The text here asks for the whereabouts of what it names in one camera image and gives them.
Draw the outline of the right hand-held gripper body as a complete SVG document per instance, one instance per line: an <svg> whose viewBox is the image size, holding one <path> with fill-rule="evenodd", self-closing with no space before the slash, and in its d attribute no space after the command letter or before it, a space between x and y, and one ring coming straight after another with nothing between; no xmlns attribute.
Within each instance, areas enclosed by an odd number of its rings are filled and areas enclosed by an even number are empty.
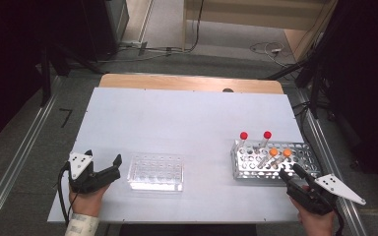
<svg viewBox="0 0 378 236"><path fill-rule="evenodd" d="M353 191L334 174L314 178L309 174L304 176L309 189L305 190L290 177L286 179L287 194L307 211L325 215L334 210L337 198L341 197L360 205L366 200Z"/></svg>

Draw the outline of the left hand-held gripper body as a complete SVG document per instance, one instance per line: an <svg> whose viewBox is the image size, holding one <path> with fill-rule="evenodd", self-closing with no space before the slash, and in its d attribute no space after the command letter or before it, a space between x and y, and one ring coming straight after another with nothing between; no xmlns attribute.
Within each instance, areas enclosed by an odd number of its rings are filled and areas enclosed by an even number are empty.
<svg viewBox="0 0 378 236"><path fill-rule="evenodd" d="M69 184L74 193L93 193L109 184L109 181L98 181L95 177L92 156L72 152L69 156Z"/></svg>

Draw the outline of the perforated metal tube rack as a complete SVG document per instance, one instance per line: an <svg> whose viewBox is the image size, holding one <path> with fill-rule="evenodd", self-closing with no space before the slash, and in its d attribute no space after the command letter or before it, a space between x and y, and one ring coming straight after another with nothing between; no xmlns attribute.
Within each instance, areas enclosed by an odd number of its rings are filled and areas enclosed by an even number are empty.
<svg viewBox="0 0 378 236"><path fill-rule="evenodd" d="M321 175L321 167L310 145L306 143L282 143L268 142L265 148L260 148L259 141L245 141L241 149L237 149L239 140L236 140L231 148L232 172L235 179L279 179L279 172L283 169L289 177L297 179L298 176L292 169L295 163L299 164L313 177ZM270 159L263 168L258 164L268 154L271 148L276 148L278 154ZM273 162L281 156L285 148L291 150L291 156L278 166Z"/></svg>

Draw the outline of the orange-capped test tube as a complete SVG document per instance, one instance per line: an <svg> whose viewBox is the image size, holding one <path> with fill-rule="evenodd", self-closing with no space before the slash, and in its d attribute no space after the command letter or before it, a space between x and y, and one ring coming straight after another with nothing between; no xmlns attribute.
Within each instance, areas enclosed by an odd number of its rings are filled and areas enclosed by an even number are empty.
<svg viewBox="0 0 378 236"><path fill-rule="evenodd" d="M267 162L272 159L273 157L275 157L277 154L278 154L278 150L274 147L272 147L268 154L261 160L261 162L258 164L258 168L263 168Z"/></svg>
<svg viewBox="0 0 378 236"><path fill-rule="evenodd" d="M284 162L286 158L291 156L291 150L289 148L285 148L280 157L278 157L274 162L274 166L278 166L280 163Z"/></svg>

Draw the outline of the clear plastic tube rack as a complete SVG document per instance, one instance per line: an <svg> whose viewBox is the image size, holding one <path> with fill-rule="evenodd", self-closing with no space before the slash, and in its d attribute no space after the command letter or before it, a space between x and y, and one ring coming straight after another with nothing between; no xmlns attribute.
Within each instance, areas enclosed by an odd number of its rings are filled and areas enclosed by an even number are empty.
<svg viewBox="0 0 378 236"><path fill-rule="evenodd" d="M181 192L184 158L171 154L134 153L127 180L133 190Z"/></svg>

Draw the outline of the red-capped test tube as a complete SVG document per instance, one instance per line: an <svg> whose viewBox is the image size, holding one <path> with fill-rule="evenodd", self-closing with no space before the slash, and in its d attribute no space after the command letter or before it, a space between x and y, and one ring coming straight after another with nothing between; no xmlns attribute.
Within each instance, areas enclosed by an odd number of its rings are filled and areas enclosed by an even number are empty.
<svg viewBox="0 0 378 236"><path fill-rule="evenodd" d="M241 132L239 135L240 141L238 143L237 149L241 149L244 146L245 141L248 138L248 133L247 132Z"/></svg>
<svg viewBox="0 0 378 236"><path fill-rule="evenodd" d="M260 142L260 148L265 148L267 146L267 143L269 139L271 138L272 133L270 131L265 131L263 134L263 139Z"/></svg>

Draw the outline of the person's left hand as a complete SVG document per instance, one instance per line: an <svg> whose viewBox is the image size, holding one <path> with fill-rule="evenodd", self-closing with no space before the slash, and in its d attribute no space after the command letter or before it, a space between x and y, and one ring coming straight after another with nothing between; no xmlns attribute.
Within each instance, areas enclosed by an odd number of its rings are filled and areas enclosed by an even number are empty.
<svg viewBox="0 0 378 236"><path fill-rule="evenodd" d="M98 217L102 206L103 195L108 188L109 186L106 185L89 194L79 194L69 190L69 202L73 213Z"/></svg>

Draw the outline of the person's right hand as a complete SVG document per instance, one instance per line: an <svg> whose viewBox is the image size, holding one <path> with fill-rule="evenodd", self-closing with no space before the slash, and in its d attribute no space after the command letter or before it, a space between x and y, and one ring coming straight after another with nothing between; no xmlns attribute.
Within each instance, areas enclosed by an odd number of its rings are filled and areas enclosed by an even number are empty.
<svg viewBox="0 0 378 236"><path fill-rule="evenodd" d="M319 215L307 211L293 198L289 198L298 210L297 218L305 229L307 236L333 236L335 213L333 211Z"/></svg>

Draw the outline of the white table board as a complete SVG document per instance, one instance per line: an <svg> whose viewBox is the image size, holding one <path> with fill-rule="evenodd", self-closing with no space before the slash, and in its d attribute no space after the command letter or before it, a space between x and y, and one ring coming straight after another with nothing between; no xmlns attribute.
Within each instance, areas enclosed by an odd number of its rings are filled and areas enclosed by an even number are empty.
<svg viewBox="0 0 378 236"><path fill-rule="evenodd" d="M99 218L124 223L258 223L297 219L285 186L232 177L230 149L241 132L259 140L302 137L284 94L96 88L74 144L95 169L116 156L122 177L104 195ZM126 175L136 152L183 158L178 193L134 191Z"/></svg>

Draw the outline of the black metal stand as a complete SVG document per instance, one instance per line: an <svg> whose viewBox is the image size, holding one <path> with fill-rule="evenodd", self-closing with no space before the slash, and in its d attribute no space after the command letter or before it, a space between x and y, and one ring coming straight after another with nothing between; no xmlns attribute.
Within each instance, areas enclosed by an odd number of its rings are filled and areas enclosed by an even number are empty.
<svg viewBox="0 0 378 236"><path fill-rule="evenodd" d="M279 72L267 77L267 80L275 81L297 70L299 70L299 75L294 80L294 83L299 89L303 89L308 84L311 84L311 95L308 102L308 108L310 109L313 118L317 119L318 93L322 85L322 61L318 55L312 54L293 65L287 66Z"/></svg>
<svg viewBox="0 0 378 236"><path fill-rule="evenodd" d="M42 80L42 100L41 107L43 107L51 97L51 82L50 82L50 66L53 66L56 73L61 76L68 76L70 67L66 58L72 58L80 65L91 70L92 72L104 75L104 72L97 66L92 65L85 58L75 53L64 45L44 42L40 46L40 63L41 63L41 80Z"/></svg>

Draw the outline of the person's dark lap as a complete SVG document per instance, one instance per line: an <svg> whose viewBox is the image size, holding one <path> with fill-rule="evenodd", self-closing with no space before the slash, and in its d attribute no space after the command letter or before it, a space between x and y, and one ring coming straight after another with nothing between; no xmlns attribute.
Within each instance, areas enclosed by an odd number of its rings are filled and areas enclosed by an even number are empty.
<svg viewBox="0 0 378 236"><path fill-rule="evenodd" d="M254 224L124 224L119 236L257 236Z"/></svg>

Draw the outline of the wooden table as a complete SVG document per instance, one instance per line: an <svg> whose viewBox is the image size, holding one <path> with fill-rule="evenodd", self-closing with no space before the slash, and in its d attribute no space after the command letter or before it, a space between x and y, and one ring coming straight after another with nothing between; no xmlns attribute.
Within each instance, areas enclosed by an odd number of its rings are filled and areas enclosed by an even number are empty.
<svg viewBox="0 0 378 236"><path fill-rule="evenodd" d="M106 74L100 88L170 89L194 91L233 91L243 93L283 94L277 81L242 80L200 76L170 76L151 74Z"/></svg>

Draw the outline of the dark curtain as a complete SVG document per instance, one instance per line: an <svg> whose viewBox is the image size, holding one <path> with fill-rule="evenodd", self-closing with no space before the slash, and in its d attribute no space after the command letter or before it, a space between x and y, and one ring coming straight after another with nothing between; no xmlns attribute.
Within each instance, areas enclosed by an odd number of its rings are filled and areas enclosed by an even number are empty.
<svg viewBox="0 0 378 236"><path fill-rule="evenodd" d="M327 36L328 97L354 156L378 174L378 0L339 0Z"/></svg>
<svg viewBox="0 0 378 236"><path fill-rule="evenodd" d="M72 50L63 41L76 0L0 0L0 133L45 84L43 57L63 74Z"/></svg>

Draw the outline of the dark cabinet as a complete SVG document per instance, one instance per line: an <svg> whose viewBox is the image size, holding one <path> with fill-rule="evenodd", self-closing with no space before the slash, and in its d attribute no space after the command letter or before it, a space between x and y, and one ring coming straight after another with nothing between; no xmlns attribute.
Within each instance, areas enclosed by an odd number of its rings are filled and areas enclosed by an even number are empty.
<svg viewBox="0 0 378 236"><path fill-rule="evenodd" d="M129 22L126 0L81 0L93 46L94 59L116 54Z"/></svg>

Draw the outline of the light wooden desk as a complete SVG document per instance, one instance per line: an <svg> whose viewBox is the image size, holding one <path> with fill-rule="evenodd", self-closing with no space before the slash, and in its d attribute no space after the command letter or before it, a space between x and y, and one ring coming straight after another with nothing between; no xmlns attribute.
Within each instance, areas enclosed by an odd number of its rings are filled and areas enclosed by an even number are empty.
<svg viewBox="0 0 378 236"><path fill-rule="evenodd" d="M186 22L202 10L206 22L283 29L293 56L302 60L326 30L340 0L184 0L181 49Z"/></svg>

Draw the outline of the metal floor rail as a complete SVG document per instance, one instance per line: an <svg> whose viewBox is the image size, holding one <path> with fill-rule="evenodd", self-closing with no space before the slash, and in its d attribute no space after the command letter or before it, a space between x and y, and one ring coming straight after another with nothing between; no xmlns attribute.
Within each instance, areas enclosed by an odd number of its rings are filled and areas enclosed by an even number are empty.
<svg viewBox="0 0 378 236"><path fill-rule="evenodd" d="M315 149L320 165L325 173L332 173L343 180L342 172L327 142L318 119L314 119L310 110L301 117L303 137ZM368 236L364 224L354 202L344 198L338 199L339 210L342 212L346 229L352 236Z"/></svg>
<svg viewBox="0 0 378 236"><path fill-rule="evenodd" d="M63 86L64 80L60 76L56 76L53 82L51 83L51 89L53 94L48 98L48 101L42 105L27 133L25 134L23 141L21 142L20 146L17 149L17 152L14 154L9 167L6 169L3 177L0 180L0 210L2 206L5 204L25 162L27 161L31 149L42 130L42 127L47 120L49 113L57 99L59 94L60 88Z"/></svg>

